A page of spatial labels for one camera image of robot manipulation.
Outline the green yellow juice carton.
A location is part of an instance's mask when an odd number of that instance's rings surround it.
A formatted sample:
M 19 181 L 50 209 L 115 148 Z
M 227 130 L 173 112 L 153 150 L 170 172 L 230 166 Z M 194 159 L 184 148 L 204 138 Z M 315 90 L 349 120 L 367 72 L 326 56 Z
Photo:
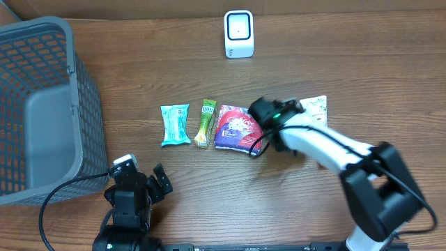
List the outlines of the green yellow juice carton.
M 204 99 L 201 108 L 201 122 L 197 135 L 194 138 L 194 143 L 199 148 L 208 148 L 210 144 L 210 134 L 216 117 L 215 100 Z

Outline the light green wipes pack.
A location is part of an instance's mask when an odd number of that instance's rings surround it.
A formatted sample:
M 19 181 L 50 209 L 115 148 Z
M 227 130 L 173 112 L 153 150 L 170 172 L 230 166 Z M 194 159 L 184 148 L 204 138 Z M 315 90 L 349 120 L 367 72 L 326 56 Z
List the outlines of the light green wipes pack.
M 164 122 L 164 139 L 162 146 L 190 144 L 191 140 L 187 136 L 187 115 L 189 104 L 184 105 L 164 105 L 161 106 L 161 113 Z

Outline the purple red tissue pack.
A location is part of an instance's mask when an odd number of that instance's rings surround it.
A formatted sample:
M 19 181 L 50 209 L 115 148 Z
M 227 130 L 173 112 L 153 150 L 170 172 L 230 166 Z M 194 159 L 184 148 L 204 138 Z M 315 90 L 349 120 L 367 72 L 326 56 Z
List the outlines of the purple red tissue pack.
M 214 144 L 217 149 L 240 151 L 257 155 L 262 141 L 253 143 L 262 135 L 262 129 L 244 107 L 222 105 L 218 115 Z

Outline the white floral cream tube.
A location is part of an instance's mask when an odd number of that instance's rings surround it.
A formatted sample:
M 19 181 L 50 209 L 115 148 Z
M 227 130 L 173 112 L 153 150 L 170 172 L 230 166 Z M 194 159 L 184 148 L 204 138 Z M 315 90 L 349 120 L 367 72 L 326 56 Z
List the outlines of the white floral cream tube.
M 328 126 L 327 96 L 305 98 L 300 100 L 300 104 L 313 122 Z

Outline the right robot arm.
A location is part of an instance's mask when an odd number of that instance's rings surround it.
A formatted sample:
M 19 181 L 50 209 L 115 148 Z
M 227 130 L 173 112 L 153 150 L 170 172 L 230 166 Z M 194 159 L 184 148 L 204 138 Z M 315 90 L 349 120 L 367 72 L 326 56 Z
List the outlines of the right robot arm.
M 397 148 L 388 142 L 377 146 L 351 139 L 328 127 L 325 96 L 305 100 L 259 98 L 249 109 L 268 146 L 276 151 L 302 153 L 339 177 L 352 218 L 353 233 L 328 250 L 394 250 L 402 227 L 422 209 L 433 224 L 417 230 L 427 234 L 438 218 L 426 202 Z

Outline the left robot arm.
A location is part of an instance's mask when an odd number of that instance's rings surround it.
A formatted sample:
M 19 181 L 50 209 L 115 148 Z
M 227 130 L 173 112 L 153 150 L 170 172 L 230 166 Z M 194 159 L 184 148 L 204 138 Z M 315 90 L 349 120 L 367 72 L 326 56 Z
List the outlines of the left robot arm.
M 152 205 L 173 191 L 172 184 L 159 163 L 154 174 L 137 171 L 131 162 L 118 164 L 109 170 L 115 184 L 104 192 L 112 209 L 102 221 L 93 242 L 93 251 L 162 251 L 160 238 L 148 235 Z

